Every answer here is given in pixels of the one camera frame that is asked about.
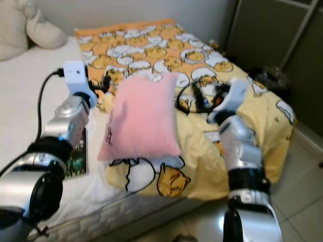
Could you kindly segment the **pink pillow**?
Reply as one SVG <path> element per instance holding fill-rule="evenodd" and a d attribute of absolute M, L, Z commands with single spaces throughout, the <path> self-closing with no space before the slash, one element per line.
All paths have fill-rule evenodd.
<path fill-rule="evenodd" d="M 141 74 L 119 85 L 109 111 L 99 160 L 181 154 L 174 104 L 177 72 Z"/>

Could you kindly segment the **dark wardrobe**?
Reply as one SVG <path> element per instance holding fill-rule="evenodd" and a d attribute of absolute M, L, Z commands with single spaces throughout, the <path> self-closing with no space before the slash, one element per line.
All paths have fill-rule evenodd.
<path fill-rule="evenodd" d="M 243 68 L 279 67 L 304 123 L 323 122 L 323 0 L 241 0 L 227 51 Z"/>

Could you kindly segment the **white mattress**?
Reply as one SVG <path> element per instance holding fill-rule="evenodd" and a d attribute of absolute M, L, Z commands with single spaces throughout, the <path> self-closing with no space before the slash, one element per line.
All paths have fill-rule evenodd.
<path fill-rule="evenodd" d="M 80 60 L 74 37 L 55 50 L 31 48 L 0 63 L 0 163 L 9 163 L 28 148 L 37 133 L 37 102 L 48 122 L 69 94 L 62 78 L 42 81 L 66 61 Z M 143 241 L 171 242 L 179 234 L 199 242 L 222 242 L 222 202 L 139 196 L 107 184 L 108 161 L 97 159 L 107 115 L 91 110 L 87 135 L 88 172 L 64 181 L 60 209 L 39 227 L 48 237 L 35 242 Z"/>

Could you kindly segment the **cream plush toy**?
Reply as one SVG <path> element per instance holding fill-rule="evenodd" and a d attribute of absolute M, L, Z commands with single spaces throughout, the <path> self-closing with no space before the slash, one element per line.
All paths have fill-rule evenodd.
<path fill-rule="evenodd" d="M 29 41 L 45 49 L 63 46 L 67 37 L 46 20 L 35 0 L 0 0 L 0 61 L 18 57 Z"/>

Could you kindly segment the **crumpled plastic bag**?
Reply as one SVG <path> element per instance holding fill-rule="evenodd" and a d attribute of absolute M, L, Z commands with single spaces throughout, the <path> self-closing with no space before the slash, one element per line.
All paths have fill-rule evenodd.
<path fill-rule="evenodd" d="M 279 67 L 255 68 L 250 72 L 250 76 L 270 91 L 284 92 L 290 90 L 289 78 Z"/>

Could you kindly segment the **yellow egg print blanket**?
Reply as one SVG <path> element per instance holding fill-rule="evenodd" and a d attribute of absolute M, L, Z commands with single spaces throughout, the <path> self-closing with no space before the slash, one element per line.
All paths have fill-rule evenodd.
<path fill-rule="evenodd" d="M 245 102 L 237 114 L 254 131 L 267 179 L 272 185 L 279 182 L 295 129 L 294 112 L 214 48 L 185 32 L 173 19 L 80 29 L 75 35 L 91 83 L 104 75 L 112 79 L 109 91 L 98 95 L 100 111 L 109 113 L 126 78 L 172 72 L 179 74 L 175 99 L 188 110 L 176 111 L 180 155 L 111 161 L 106 169 L 109 185 L 146 196 L 197 200 L 226 197 L 228 173 L 218 128 L 207 122 L 207 114 L 192 113 L 195 98 L 190 85 L 226 84 L 232 78 L 249 81 Z"/>

